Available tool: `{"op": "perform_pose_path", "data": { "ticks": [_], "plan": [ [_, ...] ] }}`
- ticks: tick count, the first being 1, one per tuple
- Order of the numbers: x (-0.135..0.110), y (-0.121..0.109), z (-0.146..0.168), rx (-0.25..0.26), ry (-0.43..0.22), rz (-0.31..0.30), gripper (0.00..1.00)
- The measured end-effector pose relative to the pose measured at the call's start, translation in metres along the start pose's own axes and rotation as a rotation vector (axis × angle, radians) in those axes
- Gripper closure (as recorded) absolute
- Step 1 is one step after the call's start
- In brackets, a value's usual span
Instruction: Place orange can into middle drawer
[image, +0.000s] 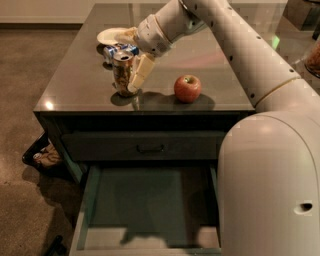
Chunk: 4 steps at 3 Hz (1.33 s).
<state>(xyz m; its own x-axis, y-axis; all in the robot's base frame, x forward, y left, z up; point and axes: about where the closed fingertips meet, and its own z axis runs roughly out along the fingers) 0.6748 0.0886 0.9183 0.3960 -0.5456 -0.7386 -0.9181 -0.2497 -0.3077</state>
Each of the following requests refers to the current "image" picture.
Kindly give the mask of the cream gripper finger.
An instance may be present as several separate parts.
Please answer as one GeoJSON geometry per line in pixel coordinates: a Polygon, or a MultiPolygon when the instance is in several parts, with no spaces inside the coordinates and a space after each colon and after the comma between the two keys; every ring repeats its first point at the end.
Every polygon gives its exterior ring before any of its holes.
{"type": "Polygon", "coordinates": [[[129,78],[127,89],[131,93],[138,91],[155,65],[155,58],[149,53],[135,56],[133,60],[132,73],[129,78]]]}
{"type": "Polygon", "coordinates": [[[123,44],[136,45],[136,27],[125,28],[116,34],[116,40],[123,44]]]}

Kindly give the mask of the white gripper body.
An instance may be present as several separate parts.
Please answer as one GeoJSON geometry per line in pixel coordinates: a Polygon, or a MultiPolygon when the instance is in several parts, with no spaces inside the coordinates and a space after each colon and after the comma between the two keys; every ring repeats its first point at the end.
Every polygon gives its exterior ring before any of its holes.
{"type": "Polygon", "coordinates": [[[140,50],[161,57],[171,49],[172,43],[162,31],[154,14],[149,15],[137,27],[135,42],[140,50]]]}

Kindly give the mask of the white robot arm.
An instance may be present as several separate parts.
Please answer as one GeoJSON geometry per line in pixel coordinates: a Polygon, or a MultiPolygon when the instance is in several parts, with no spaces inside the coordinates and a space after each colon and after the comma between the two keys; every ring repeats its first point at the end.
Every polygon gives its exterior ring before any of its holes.
{"type": "Polygon", "coordinates": [[[255,108],[217,171],[222,256],[320,256],[320,96],[227,0],[170,0],[116,38],[159,57],[206,25],[255,108]]]}

